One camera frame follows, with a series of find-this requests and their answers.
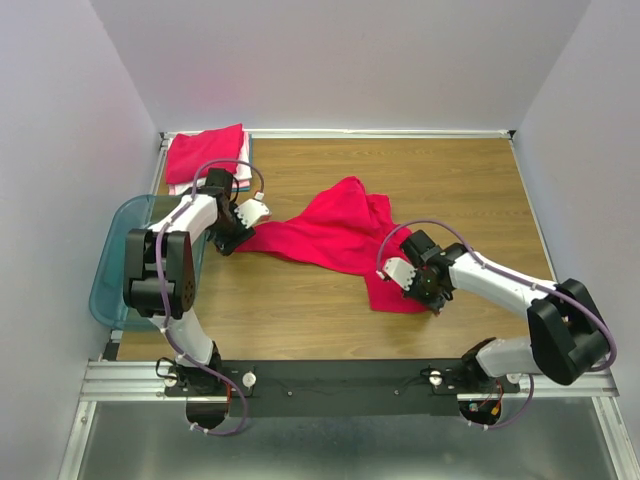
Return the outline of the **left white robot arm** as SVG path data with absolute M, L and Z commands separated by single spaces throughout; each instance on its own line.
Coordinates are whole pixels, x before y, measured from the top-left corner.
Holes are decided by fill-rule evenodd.
M 125 240 L 124 302 L 157 327 L 176 363 L 189 368 L 188 384 L 201 395 L 220 387 L 222 361 L 194 310 L 193 245 L 207 237 L 228 256 L 270 215 L 263 188 L 239 203 L 234 184 L 227 170 L 209 170 L 204 184 L 194 182 L 170 213 L 149 227 L 130 230 Z

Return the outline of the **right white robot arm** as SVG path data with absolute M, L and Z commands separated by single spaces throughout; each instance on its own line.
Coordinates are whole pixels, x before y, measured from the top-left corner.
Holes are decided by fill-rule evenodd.
M 383 272 L 406 297 L 438 313 L 455 291 L 466 291 L 527 323 L 527 335 L 490 337 L 462 356 L 456 373 L 471 391 L 483 391 L 508 375 L 544 375 L 567 386 L 613 352 L 599 311 L 579 281 L 526 276 L 464 243 L 441 248 L 423 231 L 410 234 L 401 250 L 401 257 L 385 261 Z

